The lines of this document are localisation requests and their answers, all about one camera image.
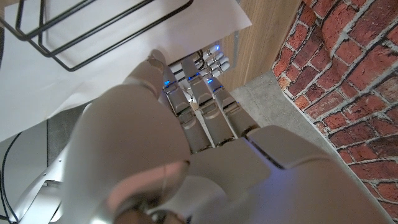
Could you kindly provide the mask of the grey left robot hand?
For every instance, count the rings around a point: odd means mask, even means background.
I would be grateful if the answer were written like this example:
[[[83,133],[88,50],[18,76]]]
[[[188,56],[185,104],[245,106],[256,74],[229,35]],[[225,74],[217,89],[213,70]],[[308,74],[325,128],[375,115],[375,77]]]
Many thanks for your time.
[[[222,87],[182,63],[197,121],[153,50],[86,107],[72,132],[64,223],[392,223],[329,153],[260,127]]]

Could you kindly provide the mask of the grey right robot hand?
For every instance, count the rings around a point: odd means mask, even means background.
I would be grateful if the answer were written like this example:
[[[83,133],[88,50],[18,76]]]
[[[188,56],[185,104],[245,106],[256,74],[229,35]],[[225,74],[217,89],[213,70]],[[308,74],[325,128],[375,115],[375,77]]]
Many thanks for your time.
[[[206,51],[198,50],[170,65],[171,75],[164,75],[164,84],[173,82],[182,82],[186,80],[185,73],[182,68],[183,59],[190,59],[197,66],[202,77],[218,77],[230,67],[229,58],[221,52],[221,47],[216,44]]]

